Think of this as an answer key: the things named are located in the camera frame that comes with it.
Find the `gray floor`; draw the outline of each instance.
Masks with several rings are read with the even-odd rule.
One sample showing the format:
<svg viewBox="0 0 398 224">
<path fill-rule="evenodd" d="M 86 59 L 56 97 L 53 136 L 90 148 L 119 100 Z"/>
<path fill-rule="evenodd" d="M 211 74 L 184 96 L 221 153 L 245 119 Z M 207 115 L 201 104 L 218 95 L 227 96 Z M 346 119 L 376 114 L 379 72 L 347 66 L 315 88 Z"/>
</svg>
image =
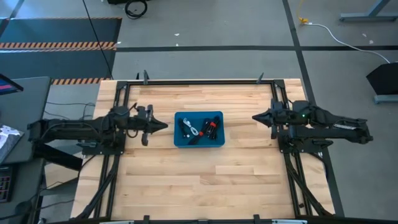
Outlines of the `gray floor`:
<svg viewBox="0 0 398 224">
<path fill-rule="evenodd" d="M 0 2 L 0 17 L 7 16 L 16 0 Z M 123 5 L 110 6 L 86 0 L 92 17 L 121 16 L 119 47 L 203 45 L 292 45 L 284 7 L 280 0 L 152 0 L 148 13 L 129 20 Z M 328 26 L 335 36 L 352 45 L 398 45 L 398 22 L 342 24 L 342 12 L 364 12 L 375 0 L 306 0 L 301 16 Z M 289 0 L 293 17 L 299 0 Z M 398 12 L 392 1 L 386 12 Z M 17 17 L 86 17 L 81 0 L 25 0 Z M 338 45 L 320 27 L 302 27 L 297 33 L 302 46 Z M 398 51 L 380 51 L 398 61 Z M 336 141 L 330 147 L 333 169 L 347 217 L 398 220 L 398 157 L 395 127 L 398 105 L 374 105 L 373 89 L 365 76 L 384 63 L 362 52 L 304 52 L 317 103 L 333 113 L 369 120 L 374 141 L 367 145 Z M 135 78 L 146 69 L 151 78 L 301 78 L 295 52 L 203 51 L 117 53 L 115 79 Z M 98 85 L 53 86 L 49 101 L 95 102 Z M 50 106 L 48 112 L 79 118 L 82 106 Z M 45 203 L 73 198 L 46 198 Z M 50 221 L 69 216 L 70 207 L 47 210 Z"/>
</svg>

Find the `orange striped tape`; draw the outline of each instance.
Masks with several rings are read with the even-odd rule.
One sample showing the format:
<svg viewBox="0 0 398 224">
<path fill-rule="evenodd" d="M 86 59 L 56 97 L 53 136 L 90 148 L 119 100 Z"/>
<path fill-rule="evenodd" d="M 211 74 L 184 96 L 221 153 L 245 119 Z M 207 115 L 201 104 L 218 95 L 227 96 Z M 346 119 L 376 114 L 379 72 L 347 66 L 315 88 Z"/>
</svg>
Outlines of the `orange striped tape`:
<svg viewBox="0 0 398 224">
<path fill-rule="evenodd" d="M 0 49 L 79 49 L 79 48 L 116 48 L 114 42 L 44 42 L 44 43 L 0 43 Z"/>
<path fill-rule="evenodd" d="M 103 47 L 103 50 L 116 50 L 116 47 Z M 71 52 L 71 51 L 82 51 L 82 50 L 100 50 L 99 47 L 87 47 L 87 48 L 70 48 L 70 49 L 28 49 L 28 50 L 1 50 L 0 53 L 28 53 L 28 52 Z"/>
<path fill-rule="evenodd" d="M 30 17 L 30 18 L 12 18 L 16 19 L 88 19 L 88 17 Z M 90 19 L 122 19 L 122 17 L 90 17 Z"/>
<path fill-rule="evenodd" d="M 102 80 L 110 80 L 110 78 L 61 78 L 53 79 L 52 85 L 79 85 L 79 84 L 98 84 Z"/>
</svg>

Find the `blue plastic tray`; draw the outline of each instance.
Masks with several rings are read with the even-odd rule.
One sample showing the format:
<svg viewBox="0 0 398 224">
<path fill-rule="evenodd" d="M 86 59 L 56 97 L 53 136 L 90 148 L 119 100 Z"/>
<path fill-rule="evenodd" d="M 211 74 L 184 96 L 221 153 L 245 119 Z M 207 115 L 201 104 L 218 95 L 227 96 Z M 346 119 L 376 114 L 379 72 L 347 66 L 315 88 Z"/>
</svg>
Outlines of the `blue plastic tray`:
<svg viewBox="0 0 398 224">
<path fill-rule="evenodd" d="M 220 117 L 219 127 L 217 129 L 217 139 L 211 140 L 207 135 L 203 135 L 196 145 L 188 145 L 188 142 L 195 137 L 188 126 L 185 126 L 185 131 L 189 133 L 189 138 L 182 137 L 180 126 L 178 125 L 179 118 L 187 118 L 191 125 L 198 131 L 201 130 L 205 118 L 213 120 L 215 116 Z M 221 147 L 225 143 L 224 135 L 224 117 L 221 111 L 201 111 L 201 112 L 177 112 L 174 116 L 174 144 L 180 148 L 193 148 L 193 147 Z"/>
</svg>

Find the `computer screen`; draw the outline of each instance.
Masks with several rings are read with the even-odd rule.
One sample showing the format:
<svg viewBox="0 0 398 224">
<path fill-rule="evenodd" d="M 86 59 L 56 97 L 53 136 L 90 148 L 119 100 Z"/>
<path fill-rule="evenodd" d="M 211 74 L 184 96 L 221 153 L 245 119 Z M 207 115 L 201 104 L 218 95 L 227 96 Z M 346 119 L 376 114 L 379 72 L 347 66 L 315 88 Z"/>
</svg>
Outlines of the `computer screen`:
<svg viewBox="0 0 398 224">
<path fill-rule="evenodd" d="M 24 91 L 24 88 L 11 79 L 5 77 L 3 74 L 0 74 L 0 95 L 15 93 L 18 91 Z"/>
</svg>

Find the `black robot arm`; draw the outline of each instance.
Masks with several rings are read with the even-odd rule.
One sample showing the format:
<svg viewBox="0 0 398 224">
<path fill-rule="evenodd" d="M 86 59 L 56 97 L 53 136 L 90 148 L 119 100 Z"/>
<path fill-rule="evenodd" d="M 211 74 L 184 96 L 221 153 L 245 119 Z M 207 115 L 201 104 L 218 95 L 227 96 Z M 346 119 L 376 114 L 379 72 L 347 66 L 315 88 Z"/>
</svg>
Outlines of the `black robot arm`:
<svg viewBox="0 0 398 224">
<path fill-rule="evenodd" d="M 289 110 L 283 108 L 282 102 L 271 100 L 271 108 L 252 118 L 272 128 L 272 139 L 277 137 L 278 126 L 287 125 L 288 138 L 292 141 L 346 139 L 366 144 L 373 140 L 365 119 L 336 116 L 308 101 L 295 101 Z"/>
<path fill-rule="evenodd" d="M 130 111 L 137 114 L 130 117 Z M 147 135 L 167 128 L 167 124 L 158 121 L 153 116 L 153 107 L 147 110 L 143 106 L 125 106 L 112 108 L 106 116 L 93 120 L 60 120 L 42 119 L 28 125 L 29 140 L 35 143 L 47 143 L 56 139 L 91 140 L 103 146 L 118 147 L 118 138 L 125 135 L 119 131 L 142 131 L 142 144 L 148 145 Z"/>
</svg>

